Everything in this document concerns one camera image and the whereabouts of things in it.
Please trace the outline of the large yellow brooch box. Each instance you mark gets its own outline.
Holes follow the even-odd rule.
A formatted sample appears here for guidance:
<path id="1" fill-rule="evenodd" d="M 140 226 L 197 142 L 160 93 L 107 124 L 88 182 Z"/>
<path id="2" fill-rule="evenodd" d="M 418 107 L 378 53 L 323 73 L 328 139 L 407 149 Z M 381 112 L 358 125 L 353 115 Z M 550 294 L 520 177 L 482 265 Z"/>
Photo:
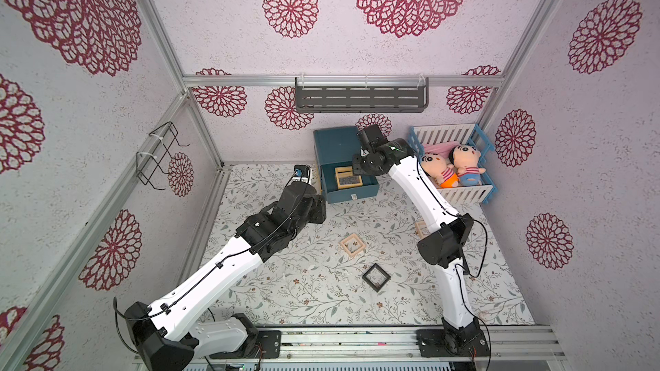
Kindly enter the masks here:
<path id="1" fill-rule="evenodd" d="M 362 187 L 364 182 L 361 175 L 356 175 L 351 166 L 337 167 L 334 169 L 335 180 L 339 190 Z"/>

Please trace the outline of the teal three-drawer cabinet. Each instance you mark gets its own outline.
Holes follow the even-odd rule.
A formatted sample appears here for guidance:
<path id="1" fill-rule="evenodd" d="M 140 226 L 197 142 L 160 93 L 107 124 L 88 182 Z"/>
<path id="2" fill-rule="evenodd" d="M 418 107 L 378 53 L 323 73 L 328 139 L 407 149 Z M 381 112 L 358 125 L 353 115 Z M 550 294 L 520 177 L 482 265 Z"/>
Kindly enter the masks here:
<path id="1" fill-rule="evenodd" d="M 363 185 L 339 189 L 335 169 L 352 169 L 352 157 L 361 152 L 355 126 L 335 127 L 314 131 L 316 160 L 321 175 L 321 190 L 328 204 L 338 204 L 376 197 L 379 183 L 374 176 L 363 176 Z"/>

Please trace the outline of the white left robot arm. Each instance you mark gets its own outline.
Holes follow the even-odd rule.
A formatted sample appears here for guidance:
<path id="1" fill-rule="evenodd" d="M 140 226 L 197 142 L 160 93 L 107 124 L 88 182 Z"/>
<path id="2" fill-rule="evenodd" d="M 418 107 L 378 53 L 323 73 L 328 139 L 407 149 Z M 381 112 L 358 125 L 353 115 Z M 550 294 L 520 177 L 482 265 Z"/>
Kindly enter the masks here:
<path id="1" fill-rule="evenodd" d="M 245 358 L 257 352 L 258 330 L 244 314 L 204 325 L 202 314 L 241 278 L 264 265 L 309 223 L 326 218 L 323 196 L 294 178 L 279 200 L 248 216 L 225 246 L 167 295 L 135 302 L 123 314 L 130 339 L 149 370 L 183 370 L 198 358 Z"/>

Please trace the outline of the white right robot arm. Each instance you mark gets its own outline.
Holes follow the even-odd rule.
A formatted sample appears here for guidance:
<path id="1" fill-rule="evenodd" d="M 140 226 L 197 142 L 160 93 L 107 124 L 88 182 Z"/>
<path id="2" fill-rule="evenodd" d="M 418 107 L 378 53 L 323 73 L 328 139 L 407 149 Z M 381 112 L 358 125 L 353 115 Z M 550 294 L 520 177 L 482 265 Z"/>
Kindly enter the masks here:
<path id="1" fill-rule="evenodd" d="M 442 302 L 443 332 L 419 337 L 419 343 L 444 348 L 454 356 L 491 357 L 491 336 L 474 313 L 467 295 L 469 274 L 463 247 L 474 218 L 461 215 L 423 172 L 415 151 L 401 138 L 389 141 L 378 125 L 357 133 L 362 152 L 352 158 L 357 175 L 388 175 L 407 194 L 423 217 L 430 234 L 418 242 L 422 259 L 433 269 Z"/>

